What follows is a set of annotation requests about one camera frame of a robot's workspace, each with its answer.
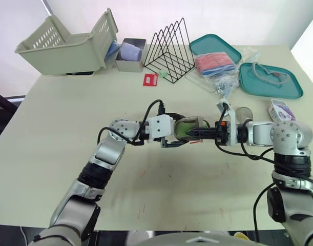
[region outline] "beige table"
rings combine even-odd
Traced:
[[[259,62],[293,72],[304,96],[286,100],[313,129],[313,84],[286,46],[256,47]],[[46,227],[96,146],[99,129],[118,118],[142,119],[161,98],[168,112],[219,118],[211,94],[186,78],[143,87],[143,73],[101,70],[92,78],[41,76],[0,137],[0,224]],[[235,107],[250,107],[254,120],[270,120],[269,98],[237,89]],[[311,144],[313,163],[313,142]],[[264,148],[248,148],[261,153]],[[252,230],[252,207],[271,183],[271,164],[224,154],[212,141],[161,149],[159,143],[127,146],[107,191],[98,230]],[[260,229],[282,228],[258,206]]]

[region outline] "beige basket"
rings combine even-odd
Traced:
[[[51,15],[15,52],[42,74],[96,71],[106,67],[104,58],[117,32],[111,9],[90,33],[71,34]]]

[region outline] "teal tray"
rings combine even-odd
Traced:
[[[242,55],[225,40],[215,34],[207,34],[190,43],[191,51],[194,55],[202,55],[214,52],[226,52],[226,54],[238,63]]]
[[[272,85],[258,79],[253,72],[252,63],[243,63],[239,68],[239,80],[242,89],[252,95],[268,96],[277,98],[297,99],[303,96],[303,90],[297,81],[294,74],[284,68],[272,67],[263,65],[269,71],[278,71],[289,75],[288,82],[281,85]],[[256,66],[256,71],[259,76],[273,81],[280,81],[277,77],[271,74],[266,74],[265,71]]]

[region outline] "white wall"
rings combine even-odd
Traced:
[[[0,94],[26,95],[39,72],[21,56],[16,46],[47,17],[40,1],[0,0]]]
[[[190,40],[215,33],[233,45],[296,43],[313,19],[313,0],[48,0],[72,33],[89,32],[107,7],[118,40],[142,37],[184,17]],[[26,94],[39,73],[14,53],[47,17],[39,0],[0,0],[0,94]]]
[[[70,32],[89,32],[107,7],[118,40],[144,37],[184,17],[190,40],[215,33],[233,45],[288,44],[313,19],[313,0],[48,0]]]
[[[313,82],[313,20],[291,52]]]

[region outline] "red card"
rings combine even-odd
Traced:
[[[157,73],[147,73],[145,74],[143,86],[157,86]]]

